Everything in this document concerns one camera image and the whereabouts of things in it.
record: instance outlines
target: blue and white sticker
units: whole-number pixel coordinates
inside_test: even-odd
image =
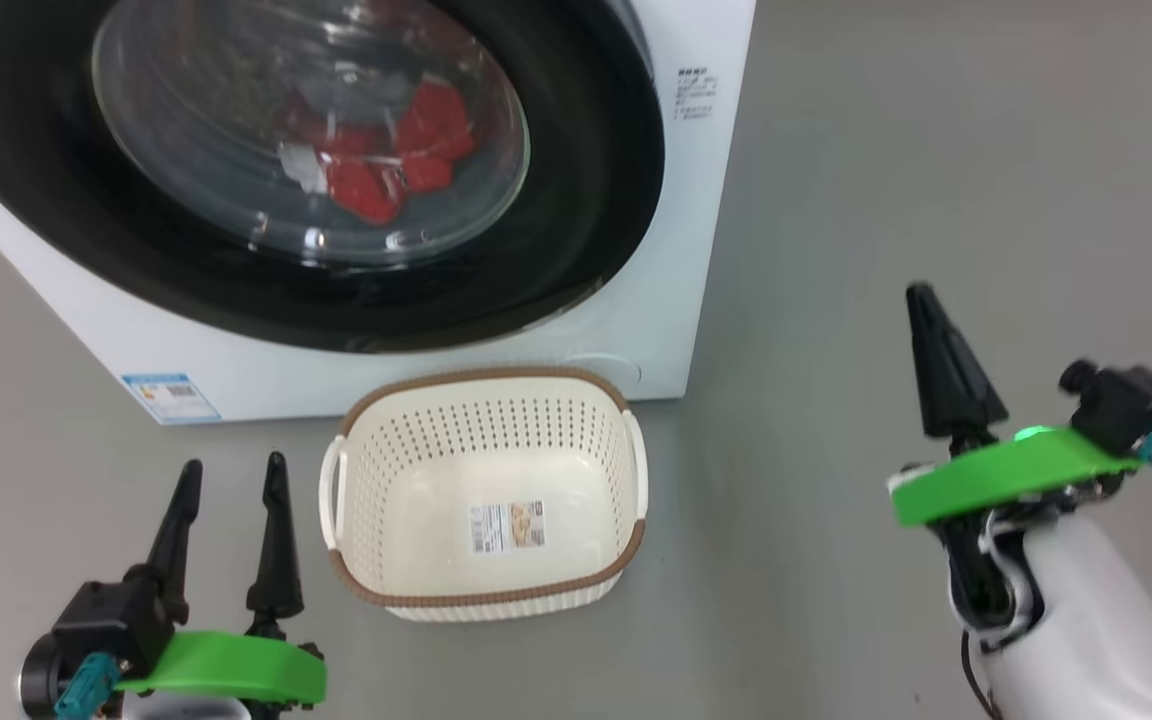
[[[127,389],[162,424],[214,423],[214,407],[187,374],[123,376]]]

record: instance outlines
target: label sticker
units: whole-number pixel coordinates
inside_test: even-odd
[[[219,420],[214,407],[198,392],[189,377],[123,376],[127,389],[160,423],[209,423]]]
[[[470,507],[470,547],[475,555],[545,547],[545,502]]]
[[[679,69],[679,85],[673,96],[673,119],[703,120],[714,114],[718,76],[708,68]]]

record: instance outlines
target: green light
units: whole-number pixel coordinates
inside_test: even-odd
[[[1040,433],[1049,433],[1049,432],[1052,432],[1052,430],[1055,430],[1055,429],[1048,427],[1048,425],[1034,425],[1031,429],[1023,429],[1023,430],[1021,430],[1011,439],[1014,439],[1014,441],[1016,441],[1016,442],[1020,442],[1020,441],[1023,441],[1023,439],[1032,438],[1032,437],[1034,437],[1037,434],[1040,434]]]

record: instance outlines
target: white handle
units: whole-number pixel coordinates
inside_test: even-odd
[[[340,525],[339,513],[344,509],[344,454],[340,452],[340,445],[344,442],[343,435],[338,435],[328,446],[328,452],[323,456],[323,469],[319,470],[319,523],[323,524],[323,541],[328,544],[328,550],[338,547],[338,528]],[[338,484],[338,511],[332,510],[332,480],[340,468],[340,483]]]
[[[649,515],[649,448],[643,442],[643,429],[639,427],[639,419],[634,414],[626,410],[621,414],[626,418],[626,425],[630,429],[630,444],[634,446],[634,470],[639,477],[639,520],[645,520]]]

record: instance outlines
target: white washing machine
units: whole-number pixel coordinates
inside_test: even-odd
[[[160,423],[687,387],[755,0],[0,0],[0,251]]]

